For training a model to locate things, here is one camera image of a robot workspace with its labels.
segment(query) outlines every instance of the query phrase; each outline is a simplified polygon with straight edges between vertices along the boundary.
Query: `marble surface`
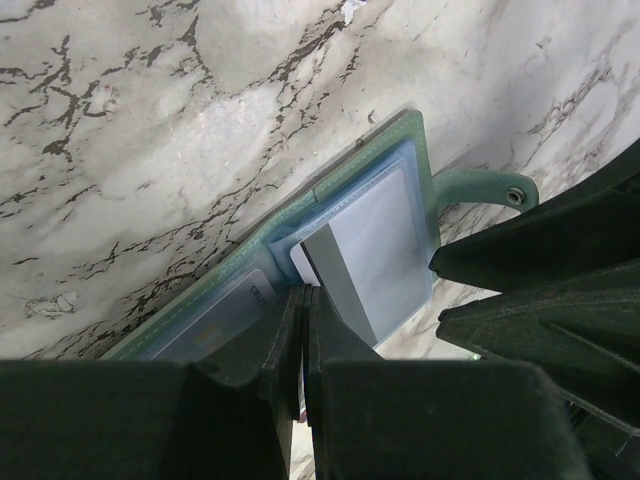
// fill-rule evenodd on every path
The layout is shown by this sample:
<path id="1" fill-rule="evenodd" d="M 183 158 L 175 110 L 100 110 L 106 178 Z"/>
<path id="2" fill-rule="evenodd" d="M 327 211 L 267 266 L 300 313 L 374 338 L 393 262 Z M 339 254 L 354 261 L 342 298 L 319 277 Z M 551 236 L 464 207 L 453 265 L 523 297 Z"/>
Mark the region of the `marble surface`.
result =
<path id="1" fill-rule="evenodd" d="M 434 172 L 558 194 L 638 136 L 639 18 L 637 0 L 0 3 L 0 357 L 99 357 L 403 106 Z M 451 208 L 443 239 L 509 215 Z M 380 352 L 465 358 L 437 313 L 489 294 L 438 282 Z"/>

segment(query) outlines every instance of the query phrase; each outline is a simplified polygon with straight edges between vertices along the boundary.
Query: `green wallet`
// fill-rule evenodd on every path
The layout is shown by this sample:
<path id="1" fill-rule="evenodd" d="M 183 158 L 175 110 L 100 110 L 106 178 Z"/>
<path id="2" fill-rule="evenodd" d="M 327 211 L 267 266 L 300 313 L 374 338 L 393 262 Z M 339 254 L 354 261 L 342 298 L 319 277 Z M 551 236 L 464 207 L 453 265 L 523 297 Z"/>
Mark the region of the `green wallet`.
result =
<path id="1" fill-rule="evenodd" d="M 402 156 L 398 152 L 410 152 L 411 160 L 395 159 L 394 155 Z M 463 169 L 432 176 L 422 114 L 414 110 L 403 111 L 359 139 L 332 167 L 317 175 L 299 194 L 258 225 L 218 265 L 103 358 L 197 360 L 219 348 L 257 321 L 260 312 L 269 307 L 270 299 L 279 291 L 292 283 L 302 282 L 295 273 L 286 273 L 291 265 L 283 265 L 277 255 L 274 259 L 269 243 L 274 235 L 294 231 L 296 225 L 324 205 L 339 205 L 346 195 L 344 192 L 355 192 L 354 185 L 361 184 L 363 179 L 371 178 L 370 183 L 375 183 L 375 178 L 385 175 L 398 162 L 411 166 L 405 170 L 419 190 L 419 211 L 424 215 L 419 229 L 426 242 L 425 268 L 440 246 L 438 214 L 447 205 L 492 203 L 525 212 L 538 204 L 535 183 L 523 175 Z M 237 299 L 231 301 L 230 292 L 238 290 L 238 285 L 242 286 L 240 290 L 244 296 L 237 294 Z M 425 301 L 430 295 L 429 285 L 425 287 Z M 219 307 L 216 307 L 216 314 L 211 314 L 214 305 Z M 243 309 L 251 309 L 250 314 L 244 313 Z"/>

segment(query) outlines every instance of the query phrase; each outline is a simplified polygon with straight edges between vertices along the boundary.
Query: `black plastic structure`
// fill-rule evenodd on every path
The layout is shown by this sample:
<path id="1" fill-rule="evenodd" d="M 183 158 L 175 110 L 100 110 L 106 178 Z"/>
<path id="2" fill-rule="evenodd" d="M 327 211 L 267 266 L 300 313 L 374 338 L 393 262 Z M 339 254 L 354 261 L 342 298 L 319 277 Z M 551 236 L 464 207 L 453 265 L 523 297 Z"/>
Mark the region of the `black plastic structure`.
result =
<path id="1" fill-rule="evenodd" d="M 438 338 L 541 366 L 595 416 L 587 440 L 576 430 L 594 475 L 638 478 L 640 140 L 558 197 L 440 248 L 431 268 L 503 292 L 445 310 Z"/>
<path id="2" fill-rule="evenodd" d="M 640 258 L 640 140 L 575 187 L 440 248 L 441 278 L 511 292 Z"/>
<path id="3" fill-rule="evenodd" d="M 384 361 L 313 289 L 306 399 L 318 479 L 590 478 L 557 389 L 515 362 Z"/>
<path id="4" fill-rule="evenodd" d="M 288 478 L 302 290 L 198 365 L 0 362 L 0 478 Z"/>

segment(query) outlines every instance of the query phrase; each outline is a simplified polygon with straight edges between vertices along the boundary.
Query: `green leather wallet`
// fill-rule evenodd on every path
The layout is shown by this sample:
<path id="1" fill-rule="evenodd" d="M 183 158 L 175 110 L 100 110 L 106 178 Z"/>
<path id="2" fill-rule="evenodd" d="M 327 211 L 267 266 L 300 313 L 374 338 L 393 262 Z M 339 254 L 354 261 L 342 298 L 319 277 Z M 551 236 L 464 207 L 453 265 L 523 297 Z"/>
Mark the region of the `green leather wallet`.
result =
<path id="1" fill-rule="evenodd" d="M 523 175 L 464 169 L 432 176 L 422 114 L 415 110 L 403 111 L 365 138 L 358 139 L 340 160 L 316 175 L 297 195 L 268 216 L 218 265 L 107 352 L 103 358 L 156 358 L 156 353 L 162 351 L 164 345 L 175 341 L 177 337 L 185 334 L 194 322 L 198 322 L 198 318 L 203 318 L 207 305 L 216 298 L 223 298 L 223 291 L 225 288 L 228 290 L 230 282 L 237 280 L 238 272 L 251 270 L 253 267 L 247 266 L 253 265 L 252 262 L 258 257 L 263 258 L 264 262 L 272 262 L 265 253 L 268 251 L 265 250 L 265 242 L 278 229 L 283 225 L 295 223 L 296 219 L 305 218 L 323 202 L 334 198 L 374 169 L 399 145 L 407 143 L 412 144 L 415 149 L 420 196 L 426 215 L 427 243 L 431 253 L 440 246 L 438 213 L 447 205 L 460 202 L 493 203 L 525 212 L 538 204 L 535 183 Z M 272 281 L 271 287 L 277 293 L 288 283 L 291 282 Z M 430 292 L 425 292 L 425 298 L 428 298 L 428 295 Z M 265 294 L 259 292 L 254 296 L 260 303 L 268 303 L 264 298 L 259 298 L 266 297 Z M 241 314 L 231 314 L 230 317 L 228 323 L 238 324 L 239 329 L 250 324 L 244 322 Z M 208 321 L 213 323 L 207 331 L 216 330 L 217 320 Z"/>

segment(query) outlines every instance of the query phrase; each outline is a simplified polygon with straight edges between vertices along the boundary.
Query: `card holder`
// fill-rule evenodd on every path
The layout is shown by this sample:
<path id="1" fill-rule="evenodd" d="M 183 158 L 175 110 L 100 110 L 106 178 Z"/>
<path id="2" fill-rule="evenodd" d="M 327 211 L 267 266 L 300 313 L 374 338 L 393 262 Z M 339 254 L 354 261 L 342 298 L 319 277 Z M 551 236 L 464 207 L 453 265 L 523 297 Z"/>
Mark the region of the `card holder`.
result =
<path id="1" fill-rule="evenodd" d="M 419 176 L 415 145 L 405 141 L 301 222 L 281 227 L 269 244 L 292 283 L 309 283 L 301 263 L 312 268 L 311 283 L 327 289 L 372 347 L 431 299 L 434 249 Z M 298 245 L 306 259 L 296 263 Z"/>
<path id="2" fill-rule="evenodd" d="M 394 171 L 402 172 L 410 185 L 411 211 L 421 236 L 425 267 L 440 245 L 438 211 L 447 204 L 488 198 L 490 203 L 526 211 L 538 202 L 535 184 L 522 175 L 465 170 L 459 176 L 447 172 L 442 182 L 438 176 L 432 178 L 422 115 L 401 112 L 367 139 L 356 142 L 330 171 L 268 217 L 235 251 L 103 358 L 195 361 L 219 348 L 259 319 L 272 296 L 301 281 L 290 258 L 284 256 L 292 240 L 300 237 L 296 232 L 317 230 L 324 220 L 352 203 L 349 200 Z M 475 173 L 482 185 L 477 197 L 470 188 Z M 510 196 L 513 192 L 522 194 L 516 203 Z M 428 275 L 424 302 L 430 298 L 432 279 Z"/>

